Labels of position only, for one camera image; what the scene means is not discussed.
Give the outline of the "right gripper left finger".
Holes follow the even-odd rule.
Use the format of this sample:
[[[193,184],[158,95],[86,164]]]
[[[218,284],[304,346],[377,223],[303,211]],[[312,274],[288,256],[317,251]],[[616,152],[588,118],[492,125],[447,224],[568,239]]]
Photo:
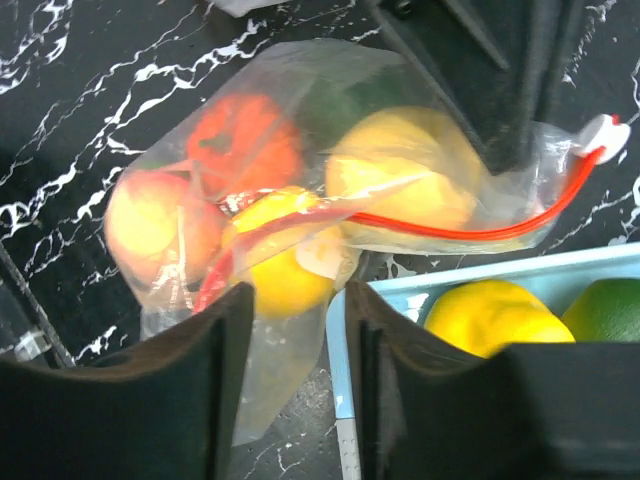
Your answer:
[[[240,283],[94,367],[1,364],[5,479],[223,479],[253,326]]]

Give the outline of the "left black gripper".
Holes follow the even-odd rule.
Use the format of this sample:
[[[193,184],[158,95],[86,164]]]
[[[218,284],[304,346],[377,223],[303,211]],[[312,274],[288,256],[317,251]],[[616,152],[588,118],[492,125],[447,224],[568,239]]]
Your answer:
[[[386,41],[424,78],[493,174],[524,164],[559,107],[582,1],[370,1]]]

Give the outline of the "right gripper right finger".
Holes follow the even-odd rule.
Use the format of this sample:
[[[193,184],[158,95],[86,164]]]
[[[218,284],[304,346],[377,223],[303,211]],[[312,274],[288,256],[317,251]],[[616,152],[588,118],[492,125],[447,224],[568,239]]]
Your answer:
[[[489,359],[345,291],[365,479],[635,479],[639,347],[516,344]]]

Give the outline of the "yellow fake bell pepper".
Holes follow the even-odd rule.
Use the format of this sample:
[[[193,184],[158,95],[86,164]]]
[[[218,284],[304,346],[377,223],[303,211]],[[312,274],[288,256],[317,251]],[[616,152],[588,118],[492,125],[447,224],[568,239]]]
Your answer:
[[[575,341],[535,295],[503,280],[476,281],[447,291],[429,311],[425,329],[482,358],[513,343]]]

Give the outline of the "clear zip bag with fruit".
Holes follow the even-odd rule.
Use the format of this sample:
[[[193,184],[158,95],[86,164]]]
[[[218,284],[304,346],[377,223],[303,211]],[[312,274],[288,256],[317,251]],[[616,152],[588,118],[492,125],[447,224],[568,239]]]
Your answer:
[[[446,230],[379,217],[365,211],[372,200],[369,193],[347,197],[326,194],[326,164],[333,147],[345,135],[329,149],[317,150],[307,143],[296,125],[295,114],[318,80],[350,85],[380,74],[391,75],[402,92],[403,103],[393,107],[430,108],[447,115],[456,124],[433,91],[414,77],[409,65],[397,53],[331,39],[279,43],[256,56],[121,175],[132,170],[151,170],[185,178],[192,191],[217,206],[227,217],[218,250],[203,277],[193,283],[188,283],[184,274],[171,270],[153,284],[145,285],[116,262],[141,304],[142,339],[155,336],[204,309],[239,282],[247,282],[254,288],[249,269],[240,265],[241,258],[231,246],[222,245],[222,236],[233,217],[268,193],[299,186],[317,195],[320,203],[307,213],[293,213],[243,233],[238,241],[240,246],[254,246],[271,229],[279,231],[312,223],[317,223],[320,231],[330,226],[340,229],[346,256],[340,261],[334,289],[324,303],[293,317],[267,318],[256,312],[254,288],[254,323],[236,416],[235,444],[259,439],[313,369],[323,343],[327,306],[353,275],[363,251],[462,255],[533,247],[546,236],[556,217],[584,183],[587,156],[602,149],[605,157],[611,158],[623,148],[630,135],[627,125],[606,114],[595,117],[577,133],[541,123],[533,130],[524,164],[498,174],[488,170],[470,144],[487,175],[480,184],[476,209],[465,226]],[[301,139],[303,169],[288,185],[221,197],[204,192],[200,173],[187,159],[186,144],[205,111],[220,98],[235,93],[271,97],[296,126]]]

